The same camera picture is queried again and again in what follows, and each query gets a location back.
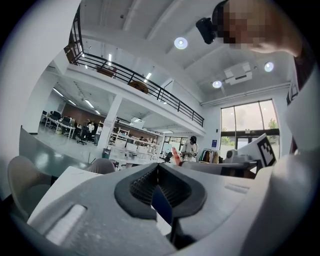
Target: whiteboard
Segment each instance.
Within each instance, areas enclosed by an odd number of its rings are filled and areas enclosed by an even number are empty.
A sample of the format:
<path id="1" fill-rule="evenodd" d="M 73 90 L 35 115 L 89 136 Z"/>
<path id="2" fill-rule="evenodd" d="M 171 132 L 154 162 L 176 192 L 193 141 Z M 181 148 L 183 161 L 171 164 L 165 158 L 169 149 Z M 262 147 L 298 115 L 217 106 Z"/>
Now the whiteboard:
<path id="1" fill-rule="evenodd" d="M 171 145 L 169 143 L 164 143 L 162 152 L 169 153 L 171 151 Z"/>

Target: round ceiling light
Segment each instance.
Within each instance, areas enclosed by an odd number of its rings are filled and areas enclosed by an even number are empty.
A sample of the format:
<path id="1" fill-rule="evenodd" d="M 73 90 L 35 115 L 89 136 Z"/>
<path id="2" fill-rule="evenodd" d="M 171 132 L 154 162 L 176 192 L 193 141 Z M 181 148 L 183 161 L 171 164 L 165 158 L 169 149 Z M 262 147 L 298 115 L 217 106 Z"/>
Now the round ceiling light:
<path id="1" fill-rule="evenodd" d="M 188 46 L 188 41 L 184 37 L 178 37 L 174 40 L 174 46 L 181 50 L 185 49 Z"/>
<path id="2" fill-rule="evenodd" d="M 271 72 L 272 70 L 274 69 L 274 64 L 272 62 L 267 62 L 265 65 L 264 65 L 264 70 L 266 72 Z"/>
<path id="3" fill-rule="evenodd" d="M 214 88 L 220 88 L 220 87 L 222 86 L 222 82 L 220 82 L 220 81 L 214 81 L 214 82 L 212 83 L 212 86 L 213 86 Z"/>

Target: table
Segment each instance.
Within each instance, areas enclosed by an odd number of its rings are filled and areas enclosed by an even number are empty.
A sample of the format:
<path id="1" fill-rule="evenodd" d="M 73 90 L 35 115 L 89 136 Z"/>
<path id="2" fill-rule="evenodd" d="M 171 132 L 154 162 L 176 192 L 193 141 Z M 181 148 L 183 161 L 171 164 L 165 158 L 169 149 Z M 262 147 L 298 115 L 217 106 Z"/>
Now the table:
<path id="1" fill-rule="evenodd" d="M 71 136 L 71 137 L 73 137 L 73 136 L 74 136 L 75 129 L 76 129 L 75 127 L 68 126 L 68 125 L 64 125 L 63 123 L 61 123 L 61 122 L 59 122 L 59 121 L 57 121 L 57 120 L 53 120 L 52 118 L 50 118 L 50 117 L 46 116 L 45 114 L 42 114 L 42 115 L 46 118 L 46 121 L 45 121 L 45 125 L 44 125 L 44 127 L 46 127 L 46 126 L 47 126 L 47 122 L 48 122 L 48 119 L 49 119 L 49 120 L 50 120 L 49 126 L 51 125 L 51 122 L 54 122 L 54 123 L 56 124 L 55 132 L 57 132 L 58 127 L 59 127 L 59 126 L 62 126 L 62 127 L 64 127 L 64 128 L 69 129 L 68 139 L 70 139 L 71 130 L 72 130 L 72 136 Z"/>
<path id="2" fill-rule="evenodd" d="M 81 170 L 72 166 L 68 167 L 42 197 L 29 217 L 27 224 L 30 224 L 37 215 L 54 200 L 68 193 L 81 183 L 101 175 L 102 174 Z M 171 226 L 158 213 L 156 214 L 156 226 L 163 235 L 171 232 Z"/>

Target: ceiling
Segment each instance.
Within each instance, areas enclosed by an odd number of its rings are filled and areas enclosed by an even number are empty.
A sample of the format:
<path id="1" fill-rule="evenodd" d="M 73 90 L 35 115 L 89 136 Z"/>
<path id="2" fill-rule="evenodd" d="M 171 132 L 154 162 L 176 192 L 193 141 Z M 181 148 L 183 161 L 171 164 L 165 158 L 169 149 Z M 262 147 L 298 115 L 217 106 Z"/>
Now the ceiling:
<path id="1" fill-rule="evenodd" d="M 284 52 L 254 53 L 246 49 L 231 49 L 215 40 L 205 44 L 195 23 L 210 17 L 220 0 L 82 0 L 80 19 L 85 52 L 108 57 L 146 76 L 152 70 L 151 81 L 161 86 L 175 79 L 198 101 L 217 99 L 248 89 L 247 82 L 223 83 L 214 89 L 212 82 L 224 81 L 224 70 L 249 62 L 251 87 L 261 88 L 289 80 L 290 56 Z M 185 37 L 188 47 L 175 48 L 177 37 Z M 274 70 L 264 71 L 266 62 Z"/>
<path id="2" fill-rule="evenodd" d="M 63 99 L 67 101 L 68 104 L 71 104 L 68 102 L 68 100 L 71 100 L 77 107 L 96 114 L 84 101 L 84 99 L 89 100 L 94 106 L 94 109 L 98 110 L 101 113 L 101 116 L 104 117 L 107 116 L 115 98 L 115 94 L 110 93 L 109 91 L 88 83 L 75 82 L 72 79 L 62 76 L 58 76 L 58 82 L 54 87 L 64 95 Z M 187 128 L 181 127 L 170 119 L 127 99 L 122 99 L 117 112 L 117 117 L 129 123 L 134 117 L 143 119 L 145 121 L 143 127 L 156 132 L 169 130 L 175 133 L 191 133 Z"/>

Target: ceiling air conditioner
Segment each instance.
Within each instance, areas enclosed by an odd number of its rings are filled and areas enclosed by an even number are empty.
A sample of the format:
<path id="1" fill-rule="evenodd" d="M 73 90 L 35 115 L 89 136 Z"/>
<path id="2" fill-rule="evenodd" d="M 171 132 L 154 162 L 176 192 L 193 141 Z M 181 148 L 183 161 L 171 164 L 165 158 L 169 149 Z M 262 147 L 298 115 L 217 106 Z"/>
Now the ceiling air conditioner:
<path id="1" fill-rule="evenodd" d="M 249 62 L 241 63 L 224 70 L 225 83 L 235 85 L 252 79 L 252 72 Z"/>

